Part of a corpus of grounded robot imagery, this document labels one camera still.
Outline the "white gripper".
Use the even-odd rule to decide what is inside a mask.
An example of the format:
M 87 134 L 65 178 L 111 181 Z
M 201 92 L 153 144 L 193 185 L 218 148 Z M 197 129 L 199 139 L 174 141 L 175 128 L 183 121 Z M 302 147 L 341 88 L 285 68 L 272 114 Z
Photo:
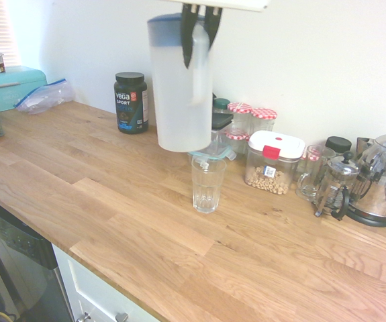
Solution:
M 222 8 L 261 12 L 269 6 L 270 0 L 171 0 L 183 3 L 181 12 L 181 45 L 186 69 L 189 68 L 193 53 L 193 30 L 198 19 L 198 5 L 205 8 L 204 29 L 212 47 L 217 35 Z

